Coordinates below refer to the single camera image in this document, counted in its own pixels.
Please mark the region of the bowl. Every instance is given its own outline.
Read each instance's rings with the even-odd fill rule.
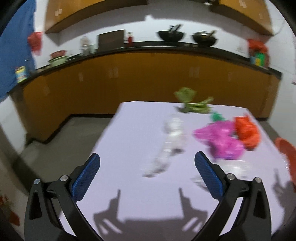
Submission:
[[[164,30],[157,33],[166,42],[179,42],[184,37],[184,33],[178,31]]]
[[[207,35],[193,34],[191,37],[201,47],[210,47],[217,41],[215,37]]]
[[[60,50],[60,51],[57,51],[57,52],[54,52],[54,53],[50,54],[50,57],[52,59],[54,59],[54,58],[62,57],[65,54],[66,54],[66,50]]]
[[[55,67],[66,62],[68,56],[61,56],[49,61],[50,67]]]

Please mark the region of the blue gripper pad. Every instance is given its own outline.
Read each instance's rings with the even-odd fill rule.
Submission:
[[[224,195],[223,183],[212,169],[213,164],[202,151],[195,154],[194,162],[212,197],[221,201]]]
[[[83,199],[99,168],[100,157],[96,153],[93,153],[83,166],[76,168],[80,174],[70,188],[73,201],[77,202]]]

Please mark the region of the white tablecloth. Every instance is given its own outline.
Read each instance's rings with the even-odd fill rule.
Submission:
[[[143,168],[158,154],[165,140],[164,121],[177,112],[178,103],[122,103],[109,126],[93,148],[101,166],[83,200],[77,202],[90,225],[105,241],[167,240],[190,241],[213,213],[218,201],[193,181],[198,171],[196,152],[203,151],[213,160],[209,147],[198,142],[193,130],[211,123],[211,115],[180,114],[187,133],[185,151],[172,157],[168,170],[153,178],[143,177]],[[248,113],[245,108],[212,105],[224,118]],[[295,197],[289,172],[272,141],[257,123],[262,141],[254,151],[245,151],[252,180],[263,180],[271,210],[272,233],[291,214]],[[230,230],[242,198],[224,230]],[[73,234],[64,215],[61,222]]]

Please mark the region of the silver screw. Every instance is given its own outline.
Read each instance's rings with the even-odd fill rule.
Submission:
[[[40,182],[40,179],[39,178],[37,178],[37,179],[34,180],[34,184],[38,184],[39,182]]]
[[[261,182],[262,182],[261,178],[259,178],[259,177],[256,177],[256,178],[255,178],[255,181],[256,181],[257,183],[261,183]]]
[[[63,175],[63,176],[61,176],[60,180],[61,180],[62,182],[65,182],[65,181],[68,180],[68,176],[67,176],[67,175]]]
[[[235,178],[235,176],[232,173],[227,174],[227,178],[229,180],[233,180]]]

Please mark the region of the red stool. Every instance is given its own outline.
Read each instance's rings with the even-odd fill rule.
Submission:
[[[278,150],[288,158],[290,176],[294,183],[294,192],[296,192],[296,149],[290,142],[280,137],[276,138],[274,143]]]

